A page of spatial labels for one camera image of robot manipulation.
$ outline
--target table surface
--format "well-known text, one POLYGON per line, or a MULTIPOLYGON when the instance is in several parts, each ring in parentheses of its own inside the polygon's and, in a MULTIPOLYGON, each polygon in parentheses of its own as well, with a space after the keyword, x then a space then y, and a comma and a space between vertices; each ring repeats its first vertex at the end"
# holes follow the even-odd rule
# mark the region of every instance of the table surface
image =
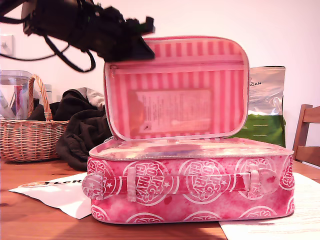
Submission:
MULTIPOLYGON (((294 161, 293 171, 320 183, 320 169, 294 161)), ((61 160, 33 163, 1 162, 2 240, 226 240, 218 222, 118 225, 91 215, 73 218, 57 208, 8 191, 30 182, 47 181, 80 172, 61 160)))

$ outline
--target white paper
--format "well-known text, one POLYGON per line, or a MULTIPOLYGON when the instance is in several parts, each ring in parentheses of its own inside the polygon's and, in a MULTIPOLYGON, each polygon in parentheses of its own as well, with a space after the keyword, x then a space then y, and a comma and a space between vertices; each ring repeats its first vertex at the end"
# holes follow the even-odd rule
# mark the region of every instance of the white paper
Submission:
POLYGON ((228 240, 320 240, 320 184, 293 173, 294 213, 265 220, 219 222, 228 240))
POLYGON ((91 199, 83 193, 81 187, 81 182, 86 176, 87 173, 84 172, 48 181, 44 179, 50 184, 36 187, 17 187, 9 191, 39 199, 50 207, 61 209, 73 218, 82 219, 91 214, 91 199))

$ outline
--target black cable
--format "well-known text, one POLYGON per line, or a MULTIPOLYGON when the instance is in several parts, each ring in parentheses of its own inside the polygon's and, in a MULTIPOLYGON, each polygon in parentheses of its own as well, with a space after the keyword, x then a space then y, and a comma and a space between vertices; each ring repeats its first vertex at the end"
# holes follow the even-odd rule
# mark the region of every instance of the black cable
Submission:
MULTIPOLYGON (((66 46, 66 47, 61 51, 61 53, 63 53, 64 51, 66 51, 69 47, 70 47, 70 44, 68 44, 68 46, 66 46)), ((57 55, 57 54, 54 53, 54 54, 48 55, 48 56, 43 56, 43 57, 39 57, 39 58, 29 58, 29 59, 28 59, 28 58, 13 57, 13 56, 9 56, 9 55, 7 55, 7 54, 0 53, 0 56, 2 56, 2 57, 8 58, 8 59, 13 59, 13 60, 18 60, 18 61, 23 61, 23 62, 40 61, 40 60, 52 58, 52 57, 54 57, 54 56, 56 56, 56 55, 57 55)))
POLYGON ((28 18, 30 17, 30 14, 26 16, 23 19, 15 19, 11 17, 6 17, 6 16, 0 16, 0 22, 4 24, 22 24, 24 23, 28 18))
POLYGON ((91 52, 89 50, 86 50, 85 52, 89 55, 90 57, 90 61, 91 61, 91 67, 90 69, 87 70, 83 70, 81 68, 79 68, 78 66, 76 66, 75 64, 73 64, 68 58, 66 58, 65 55, 63 55, 62 52, 60 52, 57 47, 54 45, 54 43, 48 38, 47 35, 44 35, 44 40, 45 42, 49 45, 49 47, 51 48, 51 50, 62 60, 64 61, 69 67, 71 67, 73 70, 76 70, 77 72, 80 73, 88 73, 91 72, 93 69, 96 68, 96 62, 95 62, 95 58, 94 56, 91 54, 91 52))

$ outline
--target case handle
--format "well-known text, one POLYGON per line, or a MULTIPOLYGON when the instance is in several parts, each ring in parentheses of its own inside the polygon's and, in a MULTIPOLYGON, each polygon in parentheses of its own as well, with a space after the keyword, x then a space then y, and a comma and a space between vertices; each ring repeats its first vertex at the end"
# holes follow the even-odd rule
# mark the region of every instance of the case handle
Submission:
POLYGON ((88 174, 82 182, 83 193, 95 200, 103 200, 111 195, 128 195, 135 202, 137 196, 189 194, 200 188, 205 193, 248 192, 271 194, 279 186, 279 177, 271 169, 251 167, 250 172, 213 175, 155 175, 136 176, 135 169, 127 176, 107 178, 102 172, 88 174), (169 183, 179 183, 171 187, 169 183))

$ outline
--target open lid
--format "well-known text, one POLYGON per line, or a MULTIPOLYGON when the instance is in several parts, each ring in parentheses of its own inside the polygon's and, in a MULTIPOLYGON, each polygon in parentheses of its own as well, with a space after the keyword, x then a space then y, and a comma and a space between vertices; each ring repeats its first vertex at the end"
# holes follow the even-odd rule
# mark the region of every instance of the open lid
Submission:
POLYGON ((241 130, 248 114, 249 62, 236 42, 206 36, 145 42, 155 59, 105 64, 114 136, 205 139, 241 130))

